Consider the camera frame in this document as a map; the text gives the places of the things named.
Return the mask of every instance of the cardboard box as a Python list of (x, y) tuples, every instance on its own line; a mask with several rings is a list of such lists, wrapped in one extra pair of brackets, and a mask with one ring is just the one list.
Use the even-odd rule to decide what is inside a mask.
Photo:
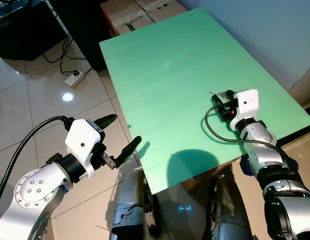
[(137, 29), (141, 29), (153, 23), (154, 21), (150, 19), (150, 17), (146, 13), (144, 13), (141, 17), (134, 19), (130, 23), (115, 26), (114, 30), (117, 35), (122, 35)]
[(154, 22), (159, 22), (184, 12), (187, 12), (187, 9), (175, 0), (163, 0), (156, 7), (146, 10), (146, 13)]
[(134, 0), (109, 0), (100, 5), (112, 36), (142, 28), (153, 21)]
[(145, 11), (149, 11), (175, 0), (135, 0), (135, 2)]
[(112, 37), (187, 11), (175, 0), (108, 0), (100, 7)]

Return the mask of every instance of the wire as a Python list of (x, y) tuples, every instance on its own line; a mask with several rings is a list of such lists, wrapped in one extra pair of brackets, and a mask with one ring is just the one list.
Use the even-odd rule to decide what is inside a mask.
[(50, 61), (50, 60), (48, 60), (48, 58), (46, 57), (45, 53), (43, 53), (42, 56), (43, 56), (43, 58), (44, 58), (47, 62), (49, 62), (50, 64), (56, 63), (58, 60), (60, 60), (60, 59), (62, 58), (62, 56), (60, 56), (60, 57), (57, 58), (56, 60)]
[(42, 127), (44, 127), (45, 125), (56, 121), (56, 120), (61, 120), (61, 121), (65, 121), (66, 119), (68, 119), (66, 116), (53, 116), (45, 121), (43, 121), (42, 123), (40, 123), (37, 127), (35, 127), (32, 131), (29, 132), (29, 134), (21, 141), (21, 143), (19, 144), (18, 148), (16, 149), (13, 157), (11, 158), (9, 165), (6, 169), (6, 172), (4, 174), (4, 177), (1, 180), (0, 183), (0, 199), (2, 197), (2, 194), (4, 192), (5, 186), (7, 184), (7, 181), (9, 180), (9, 177), (11, 175), (11, 172), (13, 170), (14, 164), (18, 158), (18, 156), (20, 155), (22, 149), (24, 148), (24, 146), (26, 145), (26, 143), (30, 140), (30, 138), (38, 131), (40, 130)]
[(59, 61), (59, 71), (61, 74), (65, 75), (65, 76), (70, 76), (73, 71), (63, 71), (62, 69), (62, 64), (63, 64), (63, 59), (64, 57), (68, 57), (69, 59), (74, 59), (74, 60), (86, 60), (85, 57), (72, 57), (68, 55), (68, 51), (69, 51), (69, 47), (71, 45), (71, 43), (73, 42), (73, 37), (71, 36), (70, 33), (67, 34), (67, 37), (65, 39), (65, 41), (63, 42), (62, 45), (62, 55), (57, 58), (56, 60), (50, 61), (45, 54), (42, 54), (43, 58), (50, 64), (56, 63), (57, 61)]
[(209, 125), (209, 122), (208, 122), (208, 116), (210, 114), (211, 111), (213, 111), (214, 109), (217, 109), (218, 106), (213, 106), (211, 107), (205, 114), (205, 124), (208, 128), (208, 130), (215, 136), (217, 137), (218, 139), (220, 140), (223, 140), (225, 142), (230, 142), (230, 143), (252, 143), (252, 144), (263, 144), (269, 148), (272, 148), (274, 149), (275, 151), (277, 151), (282, 157), (285, 157), (285, 158), (289, 158), (288, 155), (286, 154), (286, 152), (284, 152), (281, 148), (279, 147), (276, 147), (268, 142), (264, 142), (264, 141), (259, 141), (259, 140), (248, 140), (248, 139), (245, 139), (245, 140), (237, 140), (237, 139), (228, 139), (228, 138), (224, 138), (220, 135), (218, 135), (216, 132), (214, 132), (214, 130), (211, 128), (211, 126)]

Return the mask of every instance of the black cabinet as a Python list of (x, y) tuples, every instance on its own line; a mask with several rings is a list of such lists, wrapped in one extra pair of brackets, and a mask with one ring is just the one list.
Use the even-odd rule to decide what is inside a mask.
[(99, 42), (111, 38), (100, 4), (103, 0), (49, 0), (95, 71), (106, 69)]
[(32, 0), (0, 22), (0, 57), (33, 61), (65, 37), (47, 3)]

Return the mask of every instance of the green table surface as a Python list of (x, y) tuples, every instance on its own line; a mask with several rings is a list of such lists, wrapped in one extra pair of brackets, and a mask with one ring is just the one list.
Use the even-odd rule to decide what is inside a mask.
[[(203, 123), (210, 91), (257, 89), (258, 119), (278, 139), (310, 117), (203, 8), (100, 43), (153, 194), (241, 156), (243, 146), (217, 140)], [(211, 126), (237, 138), (215, 113)]]

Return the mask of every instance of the white wall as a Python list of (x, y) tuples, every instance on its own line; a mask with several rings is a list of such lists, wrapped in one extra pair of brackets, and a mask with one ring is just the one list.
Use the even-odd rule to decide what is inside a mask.
[(310, 0), (178, 0), (203, 6), (287, 91), (310, 68)]

